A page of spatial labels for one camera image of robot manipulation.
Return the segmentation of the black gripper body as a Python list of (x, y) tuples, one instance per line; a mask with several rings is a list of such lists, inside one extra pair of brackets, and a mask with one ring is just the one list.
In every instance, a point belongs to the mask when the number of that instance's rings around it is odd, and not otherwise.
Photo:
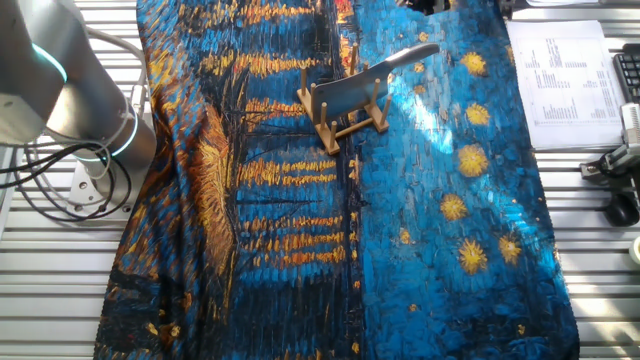
[(407, 0), (407, 6), (424, 15), (448, 11), (451, 8), (450, 0)]

